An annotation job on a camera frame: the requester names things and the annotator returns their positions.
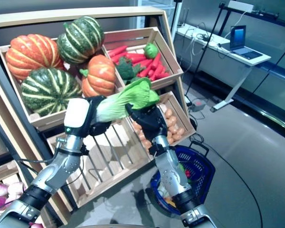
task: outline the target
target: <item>orange pumpkin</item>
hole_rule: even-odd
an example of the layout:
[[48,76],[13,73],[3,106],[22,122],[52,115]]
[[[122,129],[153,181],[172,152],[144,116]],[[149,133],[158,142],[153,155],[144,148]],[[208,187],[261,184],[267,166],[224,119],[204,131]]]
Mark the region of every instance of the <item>orange pumpkin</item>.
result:
[[103,55],[91,58],[87,70],[80,70],[83,74],[82,92],[85,97],[109,96],[115,88],[115,66],[112,60]]
[[56,42],[38,34],[13,39],[6,61],[11,73],[19,80],[24,80],[31,70],[41,67],[63,69]]

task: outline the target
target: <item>metal table leg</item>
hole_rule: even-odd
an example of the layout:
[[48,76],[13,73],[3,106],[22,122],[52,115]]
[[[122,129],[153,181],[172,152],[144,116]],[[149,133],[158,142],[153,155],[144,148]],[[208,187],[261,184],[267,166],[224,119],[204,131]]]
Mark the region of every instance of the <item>metal table leg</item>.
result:
[[233,95],[237,92],[237,90],[240,88],[240,86],[243,84],[243,82],[246,80],[246,78],[248,77],[248,75],[250,74],[250,72],[252,70],[252,66],[250,67],[250,66],[245,65],[245,67],[247,67],[247,68],[245,69],[243,76],[240,78],[240,80],[236,83],[236,85],[230,91],[230,93],[228,94],[226,99],[221,101],[220,103],[216,104],[215,106],[212,106],[210,109],[211,112],[215,112],[218,109],[221,109],[222,107],[233,102],[233,99],[232,99]]

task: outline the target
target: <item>pumpkin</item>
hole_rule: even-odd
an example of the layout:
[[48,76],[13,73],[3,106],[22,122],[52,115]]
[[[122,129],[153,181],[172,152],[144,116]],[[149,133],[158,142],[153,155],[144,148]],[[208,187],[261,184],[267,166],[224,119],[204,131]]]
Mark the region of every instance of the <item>pumpkin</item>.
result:
[[32,70],[21,90],[25,106],[40,116],[65,110],[69,99],[81,95],[74,77],[54,68]]
[[57,44],[38,34],[14,38],[5,57],[9,70],[18,80],[24,80],[31,70],[41,67],[63,69]]
[[104,95],[109,96],[115,88],[115,66],[112,60],[103,55],[91,58],[87,70],[83,74],[82,92],[85,97]]
[[59,35],[57,45],[61,57],[67,63],[85,62],[104,42],[103,30],[92,17],[83,16],[64,26],[66,32]]

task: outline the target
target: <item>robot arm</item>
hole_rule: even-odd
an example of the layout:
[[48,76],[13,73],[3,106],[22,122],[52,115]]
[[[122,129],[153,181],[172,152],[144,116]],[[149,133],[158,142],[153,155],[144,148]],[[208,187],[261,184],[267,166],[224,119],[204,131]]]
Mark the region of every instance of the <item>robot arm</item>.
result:
[[126,109],[131,117],[142,126],[147,140],[152,143],[149,149],[161,174],[161,182],[172,197],[176,208],[181,212],[185,227],[216,228],[203,204],[192,191],[185,173],[179,168],[179,161],[173,147],[167,140],[167,125],[155,105],[142,110],[133,110],[130,104]]
[[66,139],[57,139],[54,160],[32,181],[22,196],[13,201],[0,216],[0,228],[28,228],[41,209],[67,178],[78,169],[80,157],[87,155],[83,138],[102,134],[111,122],[98,123],[96,108],[103,96],[71,99],[64,120]]

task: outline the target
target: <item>laptop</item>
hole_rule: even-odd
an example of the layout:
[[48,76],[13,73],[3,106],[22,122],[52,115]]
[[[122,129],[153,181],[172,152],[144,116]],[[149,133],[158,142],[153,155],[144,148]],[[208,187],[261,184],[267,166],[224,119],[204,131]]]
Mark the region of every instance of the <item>laptop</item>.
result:
[[221,44],[221,46],[233,54],[237,54],[246,59],[253,59],[261,56],[250,48],[245,47],[246,25],[233,26],[230,32],[230,43]]

